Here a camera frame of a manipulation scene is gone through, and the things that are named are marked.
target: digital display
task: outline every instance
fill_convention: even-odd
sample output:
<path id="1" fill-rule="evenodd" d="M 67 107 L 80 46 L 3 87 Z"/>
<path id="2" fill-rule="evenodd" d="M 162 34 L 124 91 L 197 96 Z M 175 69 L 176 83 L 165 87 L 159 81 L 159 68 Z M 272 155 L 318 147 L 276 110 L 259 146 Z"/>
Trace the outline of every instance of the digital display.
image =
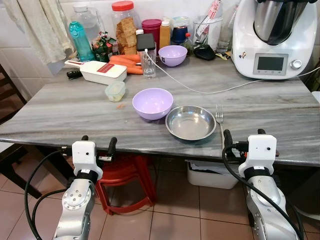
<path id="1" fill-rule="evenodd" d="M 258 70 L 282 71 L 284 65 L 283 57 L 260 56 L 258 60 Z"/>

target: gray marble tabletop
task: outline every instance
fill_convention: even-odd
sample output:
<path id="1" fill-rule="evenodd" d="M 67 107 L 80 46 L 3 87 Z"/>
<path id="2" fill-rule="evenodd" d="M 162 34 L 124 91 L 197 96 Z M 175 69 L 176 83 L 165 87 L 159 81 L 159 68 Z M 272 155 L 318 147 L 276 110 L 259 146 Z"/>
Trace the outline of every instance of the gray marble tabletop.
<path id="1" fill-rule="evenodd" d="M 165 69 L 190 88 L 204 92 L 225 90 L 254 79 L 240 75 L 231 60 L 205 61 L 187 58 Z M 320 166 L 320 108 L 299 79 L 266 80 L 217 94 L 192 92 L 157 69 L 157 77 L 128 75 L 126 93 L 120 102 L 110 102 L 105 85 L 83 78 L 46 84 L 11 120 L 0 126 L 0 141 L 43 146 L 71 146 L 83 135 L 107 149 L 111 137 L 117 149 L 185 158 L 220 159 L 220 128 L 199 141 L 172 136 L 164 119 L 148 121 L 135 112 L 133 96 L 146 88 L 172 93 L 174 104 L 201 106 L 213 114 L 223 105 L 224 129 L 234 141 L 263 128 L 277 138 L 277 163 Z"/>

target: stainless steel bowl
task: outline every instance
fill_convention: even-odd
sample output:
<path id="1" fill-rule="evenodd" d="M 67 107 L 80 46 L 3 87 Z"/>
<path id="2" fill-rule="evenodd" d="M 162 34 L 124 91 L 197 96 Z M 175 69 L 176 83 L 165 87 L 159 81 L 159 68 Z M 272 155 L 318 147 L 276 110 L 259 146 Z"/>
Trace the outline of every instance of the stainless steel bowl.
<path id="1" fill-rule="evenodd" d="M 210 136 L 216 129 L 215 117 L 199 106 L 178 106 L 165 118 L 169 132 L 184 140 L 200 140 Z"/>

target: red lid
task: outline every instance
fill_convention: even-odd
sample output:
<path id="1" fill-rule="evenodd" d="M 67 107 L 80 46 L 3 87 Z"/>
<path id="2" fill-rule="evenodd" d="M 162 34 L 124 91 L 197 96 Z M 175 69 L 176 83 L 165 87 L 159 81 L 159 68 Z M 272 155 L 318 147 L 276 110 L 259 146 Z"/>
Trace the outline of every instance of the red lid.
<path id="1" fill-rule="evenodd" d="M 133 1 L 117 1 L 112 3 L 112 10 L 116 12 L 127 11 L 134 8 Z"/>
<path id="2" fill-rule="evenodd" d="M 159 27 L 161 23 L 160 19 L 147 19 L 142 21 L 142 27 Z"/>

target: fork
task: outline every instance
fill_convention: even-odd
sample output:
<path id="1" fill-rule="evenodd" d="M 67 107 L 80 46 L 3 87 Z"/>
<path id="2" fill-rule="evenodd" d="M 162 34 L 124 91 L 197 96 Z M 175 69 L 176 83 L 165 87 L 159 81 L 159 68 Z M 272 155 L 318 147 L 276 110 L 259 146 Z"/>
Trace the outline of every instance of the fork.
<path id="1" fill-rule="evenodd" d="M 221 138 L 222 138 L 222 150 L 225 148 L 225 136 L 224 136 L 224 127 L 222 123 L 224 122 L 224 112 L 222 105 L 215 105 L 215 120 L 220 125 L 221 129 Z"/>

